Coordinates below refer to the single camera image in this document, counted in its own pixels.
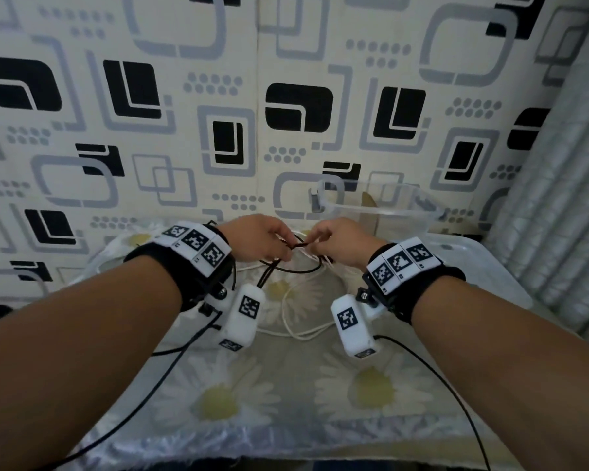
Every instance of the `finger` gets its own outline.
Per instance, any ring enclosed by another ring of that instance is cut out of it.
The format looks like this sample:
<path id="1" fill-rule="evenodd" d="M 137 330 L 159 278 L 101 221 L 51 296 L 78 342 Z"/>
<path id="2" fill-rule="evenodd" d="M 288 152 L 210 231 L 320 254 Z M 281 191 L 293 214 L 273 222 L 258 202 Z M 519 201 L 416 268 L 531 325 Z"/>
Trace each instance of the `finger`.
<path id="1" fill-rule="evenodd" d="M 303 240 L 304 243 L 314 243 L 322 235 L 331 236 L 331 220 L 319 221 Z"/>
<path id="2" fill-rule="evenodd" d="M 326 241 L 323 241 L 310 243 L 305 249 L 308 253 L 314 254 L 315 256 L 328 256 L 330 247 Z"/>
<path id="3" fill-rule="evenodd" d="M 279 218 L 265 216 L 266 227 L 269 233 L 276 233 L 281 236 L 289 246 L 294 246 L 299 243 L 299 240 L 296 238 L 295 234 L 292 233 L 290 228 L 281 221 Z"/>
<path id="4" fill-rule="evenodd" d="M 283 244 L 277 238 L 271 239 L 267 248 L 267 256 L 270 257 L 271 261 L 275 258 L 279 258 L 282 261 L 290 261 L 292 255 L 293 252 L 288 246 Z"/>

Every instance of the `forearm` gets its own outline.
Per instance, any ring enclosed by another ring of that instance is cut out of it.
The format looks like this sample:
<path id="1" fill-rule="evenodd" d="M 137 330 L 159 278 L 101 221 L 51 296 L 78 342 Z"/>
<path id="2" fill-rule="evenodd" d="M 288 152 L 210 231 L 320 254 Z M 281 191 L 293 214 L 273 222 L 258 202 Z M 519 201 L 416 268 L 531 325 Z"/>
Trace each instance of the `forearm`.
<path id="1" fill-rule="evenodd" d="M 481 289 L 442 277 L 415 332 L 528 470 L 589 470 L 589 345 Z"/>
<path id="2" fill-rule="evenodd" d="M 180 306 L 173 279 L 142 256 L 1 320 L 0 468 L 64 457 L 133 380 Z"/>

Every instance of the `black wrist strap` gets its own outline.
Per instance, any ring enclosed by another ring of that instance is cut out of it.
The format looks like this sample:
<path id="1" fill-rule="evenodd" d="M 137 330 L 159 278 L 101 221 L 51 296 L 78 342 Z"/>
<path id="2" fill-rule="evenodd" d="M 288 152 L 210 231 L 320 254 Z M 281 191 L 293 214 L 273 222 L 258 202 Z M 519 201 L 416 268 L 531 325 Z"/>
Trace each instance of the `black wrist strap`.
<path id="1" fill-rule="evenodd" d="M 220 237 L 227 241 L 226 237 L 211 225 L 205 225 L 217 232 Z M 227 280 L 235 266 L 235 260 L 228 255 L 210 277 L 200 274 L 191 262 L 183 256 L 175 253 L 172 249 L 155 243 L 146 243 L 138 246 L 124 258 L 124 262 L 130 261 L 137 256 L 147 255 L 160 263 L 168 274 L 173 278 L 181 293 L 181 311 L 192 309 L 203 300 L 205 296 L 220 289 L 220 284 Z"/>
<path id="2" fill-rule="evenodd" d="M 395 243 L 382 246 L 373 254 L 373 256 L 371 256 L 369 262 L 372 262 L 377 256 L 394 246 Z M 385 295 L 384 292 L 382 292 L 375 280 L 370 276 L 369 272 L 366 272 L 362 276 L 362 279 L 369 286 L 370 292 L 375 299 L 382 303 L 390 312 L 395 314 L 399 320 L 412 324 L 412 315 L 416 303 L 421 296 L 423 296 L 425 291 L 442 276 L 456 277 L 462 281 L 466 280 L 465 274 L 462 270 L 454 266 L 446 266 L 445 264 L 420 272 L 416 276 L 401 283 L 401 285 L 389 295 Z"/>

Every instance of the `hand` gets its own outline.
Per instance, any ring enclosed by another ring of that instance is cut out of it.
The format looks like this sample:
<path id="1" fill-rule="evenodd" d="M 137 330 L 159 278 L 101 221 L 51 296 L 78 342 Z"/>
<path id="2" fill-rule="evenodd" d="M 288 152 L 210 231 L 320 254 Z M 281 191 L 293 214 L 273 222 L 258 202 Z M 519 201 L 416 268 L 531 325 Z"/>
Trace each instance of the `hand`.
<path id="1" fill-rule="evenodd" d="M 292 250 L 299 241 L 286 224 L 275 217 L 246 215 L 216 228 L 225 235 L 236 261 L 250 262 L 279 258 L 290 261 Z M 287 243 L 284 244 L 277 235 Z"/>
<path id="2" fill-rule="evenodd" d="M 388 244 L 388 241 L 365 233 L 358 223 L 349 218 L 317 223 L 303 242 L 310 243 L 306 247 L 308 253 L 329 256 L 334 261 L 362 272 L 367 268 L 373 253 Z"/>

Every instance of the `wristband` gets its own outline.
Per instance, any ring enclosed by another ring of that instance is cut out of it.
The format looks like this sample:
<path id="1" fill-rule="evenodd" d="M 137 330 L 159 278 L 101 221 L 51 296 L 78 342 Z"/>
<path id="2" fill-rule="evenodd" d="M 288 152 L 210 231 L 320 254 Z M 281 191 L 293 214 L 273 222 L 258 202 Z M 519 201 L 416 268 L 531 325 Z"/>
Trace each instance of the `wristband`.
<path id="1" fill-rule="evenodd" d="M 229 277 L 235 264 L 230 253 L 227 239 L 218 229 L 179 221 L 134 249 L 124 261 L 148 255 L 160 263 L 176 283 L 181 311 L 186 311 Z"/>
<path id="2" fill-rule="evenodd" d="M 441 276 L 465 280 L 459 268 L 445 266 L 418 237 L 414 237 L 378 249 L 362 279 L 375 299 L 410 324 L 417 301 Z"/>

